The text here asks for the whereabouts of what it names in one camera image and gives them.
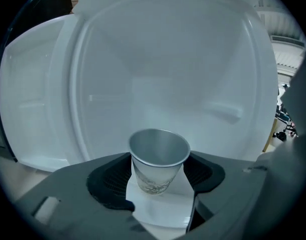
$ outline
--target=cup rim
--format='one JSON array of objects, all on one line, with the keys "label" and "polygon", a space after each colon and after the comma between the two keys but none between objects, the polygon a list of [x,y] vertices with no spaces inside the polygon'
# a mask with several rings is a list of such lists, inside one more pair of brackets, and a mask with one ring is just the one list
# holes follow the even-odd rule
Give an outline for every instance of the cup rim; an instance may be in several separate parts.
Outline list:
[{"label": "cup rim", "polygon": [[[187,151],[187,154],[186,154],[186,156],[182,159],[182,160],[180,160],[179,162],[176,162],[176,163],[172,163],[172,164],[155,164],[155,163],[150,163],[150,162],[147,162],[147,161],[144,161],[144,160],[142,160],[141,158],[139,158],[137,155],[135,155],[134,153],[133,153],[133,151],[132,151],[132,149],[131,149],[131,147],[130,147],[130,140],[131,140],[131,138],[135,135],[135,134],[137,134],[137,133],[139,133],[139,132],[143,132],[143,131],[147,131],[147,130],[159,130],[159,131],[165,131],[165,132],[168,132],[168,133],[171,133],[171,134],[175,134],[175,135],[177,135],[178,137],[180,137],[184,142],[185,142],[185,144],[187,145],[187,147],[188,147],[188,151]],[[143,163],[143,164],[145,164],[145,165],[147,165],[147,166],[151,166],[151,167],[159,167],[159,168],[167,168],[167,167],[174,167],[174,166],[177,166],[177,165],[180,165],[180,164],[182,164],[182,163],[184,163],[187,159],[188,159],[188,157],[189,157],[189,155],[190,155],[190,153],[191,153],[191,147],[190,147],[190,145],[189,145],[189,143],[187,142],[187,140],[183,137],[183,136],[181,136],[181,135],[179,135],[179,134],[177,134],[177,133],[174,133],[173,131],[170,131],[170,130],[165,130],[165,129],[159,129],[159,128],[145,128],[145,129],[141,129],[141,130],[138,130],[138,131],[136,131],[136,132],[134,132],[130,137],[129,137],[129,139],[128,139],[128,150],[129,150],[129,153],[132,155],[132,157],[133,158],[135,158],[136,160],[138,160],[139,162],[141,162],[141,163]]]}]

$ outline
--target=cup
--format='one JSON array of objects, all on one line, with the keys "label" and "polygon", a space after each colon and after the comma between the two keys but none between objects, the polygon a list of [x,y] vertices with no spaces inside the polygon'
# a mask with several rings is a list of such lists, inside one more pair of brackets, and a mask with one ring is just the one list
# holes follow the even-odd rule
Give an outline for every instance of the cup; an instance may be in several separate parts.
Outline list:
[{"label": "cup", "polygon": [[163,129],[144,129],[129,138],[137,184],[144,192],[163,193],[189,157],[190,146],[182,136]]}]

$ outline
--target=ceiling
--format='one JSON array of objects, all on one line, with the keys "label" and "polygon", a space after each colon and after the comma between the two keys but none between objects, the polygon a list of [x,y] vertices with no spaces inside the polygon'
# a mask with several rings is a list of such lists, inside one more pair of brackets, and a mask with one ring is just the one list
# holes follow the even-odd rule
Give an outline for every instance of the ceiling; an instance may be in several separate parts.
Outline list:
[{"label": "ceiling", "polygon": [[293,76],[306,51],[306,38],[295,18],[280,0],[257,0],[253,5],[268,34],[300,41],[302,46],[272,41],[278,73]]}]

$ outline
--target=paper cup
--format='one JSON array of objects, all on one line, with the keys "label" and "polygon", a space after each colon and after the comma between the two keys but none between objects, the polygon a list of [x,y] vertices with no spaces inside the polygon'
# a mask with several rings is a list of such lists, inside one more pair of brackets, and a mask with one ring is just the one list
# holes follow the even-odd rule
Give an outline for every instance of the paper cup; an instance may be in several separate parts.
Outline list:
[{"label": "paper cup", "polygon": [[163,129],[137,131],[128,144],[138,186],[152,195],[168,188],[190,154],[186,139]]}]

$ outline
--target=air vent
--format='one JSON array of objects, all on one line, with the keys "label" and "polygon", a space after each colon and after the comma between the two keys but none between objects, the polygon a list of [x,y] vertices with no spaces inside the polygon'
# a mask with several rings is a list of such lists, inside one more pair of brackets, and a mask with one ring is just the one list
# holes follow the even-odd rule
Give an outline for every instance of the air vent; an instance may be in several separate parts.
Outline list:
[{"label": "air vent", "polygon": [[272,42],[281,42],[281,43],[285,43],[285,44],[291,44],[291,45],[296,45],[296,46],[299,46],[301,48],[305,48],[305,43],[304,42],[301,42],[299,40],[296,40],[296,39],[293,39],[293,38],[287,38],[287,37],[283,37],[283,36],[277,36],[277,35],[272,35],[271,36],[271,40]]}]

